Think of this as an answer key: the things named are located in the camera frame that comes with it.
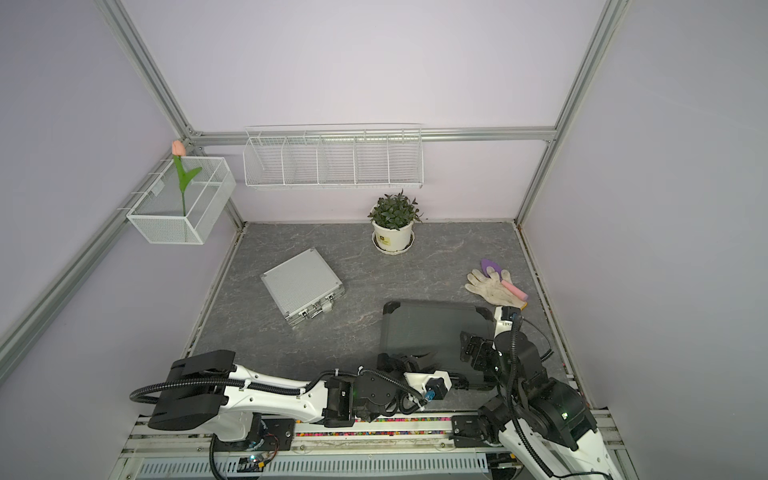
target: work glove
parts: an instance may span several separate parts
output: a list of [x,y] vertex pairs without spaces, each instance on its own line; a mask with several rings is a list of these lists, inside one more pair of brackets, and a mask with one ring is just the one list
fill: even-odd
[[[491,278],[483,275],[480,270],[474,269],[472,273],[467,275],[469,283],[466,283],[464,288],[483,297],[491,305],[515,306],[520,310],[523,310],[528,305],[528,302],[524,302],[512,295],[512,292],[502,285],[498,272],[493,270],[492,266],[488,267],[488,275]],[[502,278],[511,283],[511,277],[507,270],[502,270]]]

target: white robotic arm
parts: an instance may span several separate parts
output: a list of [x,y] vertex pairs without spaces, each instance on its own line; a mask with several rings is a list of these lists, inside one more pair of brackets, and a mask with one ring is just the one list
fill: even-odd
[[[586,403],[570,386],[548,377],[538,350],[519,331],[519,315],[514,307],[500,307],[493,340],[462,333],[462,360],[495,377],[505,391],[478,410],[475,431],[480,434],[472,438],[502,444],[537,480],[622,480]],[[178,360],[166,382],[135,390],[131,399],[155,404],[151,428],[199,426],[223,442],[258,443],[263,434],[259,414],[322,423],[329,429],[351,427],[357,419],[371,422],[424,409],[453,386],[448,372],[420,372],[425,370],[413,363],[403,368],[399,359],[400,366],[389,373],[362,367],[358,372],[326,370],[302,382],[235,365],[234,355],[217,350]],[[408,358],[406,363],[419,364],[426,357]],[[155,392],[160,396],[148,395]]]
[[[178,360],[167,381],[131,393],[155,404],[148,426],[159,430],[201,427],[223,442],[257,436],[254,415],[283,415],[326,427],[347,427],[357,418],[410,414],[451,389],[449,374],[328,370],[309,382],[268,376],[233,364],[234,352],[217,350]],[[148,394],[160,392],[159,397]]]

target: pink chalk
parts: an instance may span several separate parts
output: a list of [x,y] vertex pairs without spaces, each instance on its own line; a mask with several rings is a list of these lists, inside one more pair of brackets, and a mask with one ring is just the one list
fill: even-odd
[[528,301],[528,294],[516,286],[509,283],[507,280],[502,280],[502,285],[507,287],[507,290],[512,292],[512,295],[518,297],[520,300],[527,302]]

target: gray table surface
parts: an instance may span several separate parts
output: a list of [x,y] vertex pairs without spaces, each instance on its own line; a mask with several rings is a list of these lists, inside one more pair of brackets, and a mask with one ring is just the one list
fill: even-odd
[[[554,340],[528,264],[510,223],[424,223],[414,227],[411,249],[397,256],[380,253],[367,223],[249,223],[227,277],[213,304],[194,353],[228,349],[235,362],[267,375],[312,379],[320,370],[375,367],[382,307],[390,300],[471,303],[493,310],[464,289],[466,275],[489,258],[507,268],[512,282],[530,299],[526,319]],[[263,272],[315,247],[346,294],[329,313],[295,327],[288,325],[260,279]],[[538,346],[546,340],[523,325]],[[559,353],[545,362],[550,376],[566,381]],[[477,409],[495,392],[451,391],[430,409]]]

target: white wire basket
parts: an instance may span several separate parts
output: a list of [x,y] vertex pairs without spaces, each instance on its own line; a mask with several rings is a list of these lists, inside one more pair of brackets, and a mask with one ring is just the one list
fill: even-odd
[[202,245],[235,188],[230,167],[221,157],[182,157],[181,163],[186,171],[203,169],[187,185],[186,216],[173,161],[128,211],[127,218],[149,243]]
[[257,190],[421,187],[419,128],[262,130],[248,127],[245,183]]

